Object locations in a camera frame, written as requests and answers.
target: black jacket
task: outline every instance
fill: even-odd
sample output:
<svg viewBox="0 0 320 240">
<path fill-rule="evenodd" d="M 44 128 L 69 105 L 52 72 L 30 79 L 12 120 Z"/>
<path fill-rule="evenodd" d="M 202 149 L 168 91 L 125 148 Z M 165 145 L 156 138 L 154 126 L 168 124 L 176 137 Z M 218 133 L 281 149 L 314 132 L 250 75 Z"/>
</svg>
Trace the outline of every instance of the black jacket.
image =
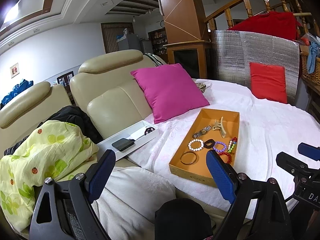
<svg viewBox="0 0 320 240">
<path fill-rule="evenodd" d="M 69 122 L 73 123 L 80 127 L 84 136 L 91 139 L 92 142 L 95 144 L 101 142 L 103 140 L 101 134 L 92 124 L 89 116 L 83 112 L 80 107 L 78 106 L 65 106 L 55 114 L 51 115 L 46 121 L 48 120 L 58 120 L 61 122 Z M 4 151 L 4 155 L 12 155 L 15 150 L 28 138 L 26 136 L 23 140 L 16 143 L 14 146 L 10 147 L 9 149 Z"/>
</svg>

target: wicker basket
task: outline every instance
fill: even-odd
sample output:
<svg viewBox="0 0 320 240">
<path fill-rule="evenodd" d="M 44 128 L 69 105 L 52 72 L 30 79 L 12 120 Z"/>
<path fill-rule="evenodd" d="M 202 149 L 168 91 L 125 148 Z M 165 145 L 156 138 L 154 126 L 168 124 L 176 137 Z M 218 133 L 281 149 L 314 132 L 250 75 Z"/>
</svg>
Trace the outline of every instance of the wicker basket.
<svg viewBox="0 0 320 240">
<path fill-rule="evenodd" d="M 303 77 L 320 86 L 320 59 L 318 57 L 316 58 L 315 71 L 312 74 L 309 74 L 307 70 L 307 61 L 309 53 L 301 52 L 300 55 L 302 60 Z"/>
</svg>

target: metal watch band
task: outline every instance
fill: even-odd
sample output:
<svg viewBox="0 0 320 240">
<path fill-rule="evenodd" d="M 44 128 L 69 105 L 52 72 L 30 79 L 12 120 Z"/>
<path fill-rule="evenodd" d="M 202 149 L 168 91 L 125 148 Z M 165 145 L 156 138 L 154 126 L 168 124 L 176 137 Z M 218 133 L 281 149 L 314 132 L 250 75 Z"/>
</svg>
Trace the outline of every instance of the metal watch band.
<svg viewBox="0 0 320 240">
<path fill-rule="evenodd" d="M 198 138 L 204 134 L 206 134 L 207 132 L 209 132 L 212 129 L 212 126 L 208 125 L 207 127 L 201 129 L 199 132 L 195 133 L 192 137 L 194 138 Z"/>
</svg>

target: black hair tie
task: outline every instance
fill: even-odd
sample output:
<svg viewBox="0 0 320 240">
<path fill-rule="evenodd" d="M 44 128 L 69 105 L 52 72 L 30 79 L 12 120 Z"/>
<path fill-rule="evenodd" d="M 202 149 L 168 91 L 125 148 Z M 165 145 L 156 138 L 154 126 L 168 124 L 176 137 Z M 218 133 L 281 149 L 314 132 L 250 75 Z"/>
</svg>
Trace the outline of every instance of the black hair tie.
<svg viewBox="0 0 320 240">
<path fill-rule="evenodd" d="M 209 139 L 203 143 L 204 148 L 210 149 L 215 145 L 215 140 Z"/>
<path fill-rule="evenodd" d="M 148 133 L 151 133 L 152 131 L 154 131 L 155 129 L 153 127 L 149 127 L 145 130 L 144 135 L 147 135 Z"/>
</svg>

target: red cloth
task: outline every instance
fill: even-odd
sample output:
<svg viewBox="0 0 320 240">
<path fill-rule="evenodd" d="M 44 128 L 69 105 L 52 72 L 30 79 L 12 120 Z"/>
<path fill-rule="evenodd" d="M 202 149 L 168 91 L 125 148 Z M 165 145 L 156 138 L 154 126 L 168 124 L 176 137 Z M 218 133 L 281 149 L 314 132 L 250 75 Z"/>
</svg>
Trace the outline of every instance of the red cloth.
<svg viewBox="0 0 320 240">
<path fill-rule="evenodd" d="M 250 62 L 251 92 L 259 99 L 287 103 L 284 67 Z"/>
<path fill-rule="evenodd" d="M 297 37 L 296 19 L 292 12 L 274 12 L 249 17 L 229 28 L 231 31 L 262 33 L 293 41 Z"/>
</svg>

